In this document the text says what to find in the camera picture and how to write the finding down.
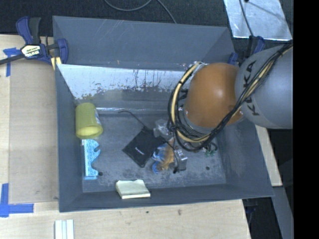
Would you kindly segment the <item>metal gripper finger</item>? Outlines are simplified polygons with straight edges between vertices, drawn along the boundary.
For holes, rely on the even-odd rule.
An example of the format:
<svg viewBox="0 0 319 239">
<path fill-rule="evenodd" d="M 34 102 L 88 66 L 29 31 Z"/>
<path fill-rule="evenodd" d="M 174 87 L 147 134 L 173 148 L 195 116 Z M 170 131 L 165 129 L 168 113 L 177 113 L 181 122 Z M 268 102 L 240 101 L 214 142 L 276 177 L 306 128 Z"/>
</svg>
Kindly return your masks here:
<svg viewBox="0 0 319 239">
<path fill-rule="evenodd" d="M 155 127 L 153 128 L 153 133 L 155 137 L 170 137 L 172 133 L 167 127 L 167 120 L 159 119 L 155 121 Z"/>
<path fill-rule="evenodd" d="M 180 172 L 186 170 L 187 157 L 181 149 L 174 150 L 175 167 L 174 172 Z"/>
</svg>

